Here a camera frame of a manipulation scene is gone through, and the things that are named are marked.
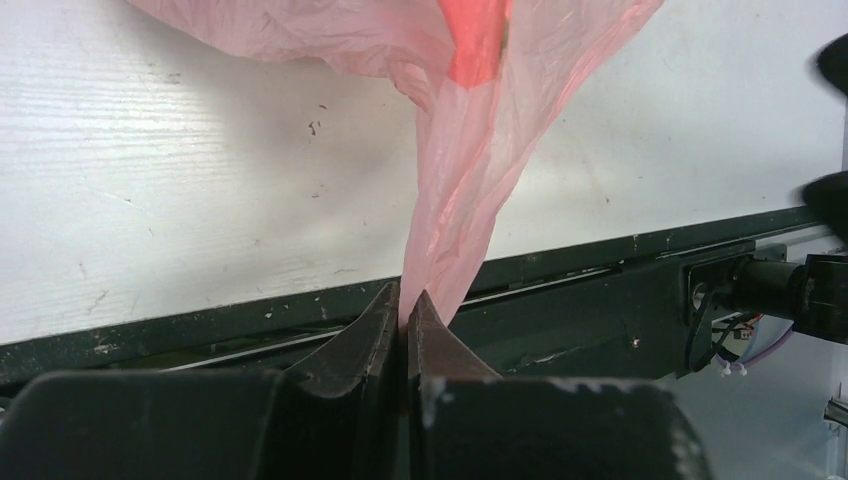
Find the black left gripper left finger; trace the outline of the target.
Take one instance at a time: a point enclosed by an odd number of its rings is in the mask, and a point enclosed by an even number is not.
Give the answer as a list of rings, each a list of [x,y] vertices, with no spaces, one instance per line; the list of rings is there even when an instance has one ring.
[[[5,479],[389,479],[399,288],[285,370],[64,371],[13,400]]]

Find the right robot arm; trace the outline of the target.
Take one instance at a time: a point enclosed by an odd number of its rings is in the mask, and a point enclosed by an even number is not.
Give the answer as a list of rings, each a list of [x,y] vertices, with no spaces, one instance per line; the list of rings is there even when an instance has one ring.
[[[847,172],[813,180],[798,196],[809,215],[847,243]],[[802,263],[746,260],[731,277],[723,306],[790,320],[792,330],[847,342],[847,256],[809,254]]]

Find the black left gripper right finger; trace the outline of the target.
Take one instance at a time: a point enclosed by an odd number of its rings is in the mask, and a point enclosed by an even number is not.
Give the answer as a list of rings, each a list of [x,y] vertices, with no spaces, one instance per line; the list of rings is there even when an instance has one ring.
[[[504,377],[442,322],[427,293],[407,323],[414,479],[709,479],[667,390],[644,381]]]

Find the pink plastic bag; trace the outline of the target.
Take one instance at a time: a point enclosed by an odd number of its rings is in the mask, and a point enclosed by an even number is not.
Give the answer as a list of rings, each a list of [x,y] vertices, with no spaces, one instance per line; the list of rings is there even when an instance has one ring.
[[[451,320],[534,148],[656,1],[141,1],[227,54],[318,58],[389,79],[417,108],[418,196],[400,284]]]

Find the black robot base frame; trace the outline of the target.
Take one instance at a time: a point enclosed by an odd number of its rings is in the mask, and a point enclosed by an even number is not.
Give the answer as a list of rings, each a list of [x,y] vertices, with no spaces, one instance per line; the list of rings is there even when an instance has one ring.
[[[684,367],[697,263],[762,255],[805,233],[803,207],[486,262],[452,331],[496,370],[661,377]],[[285,367],[351,323],[372,280],[52,335],[1,349],[1,392],[60,370]]]

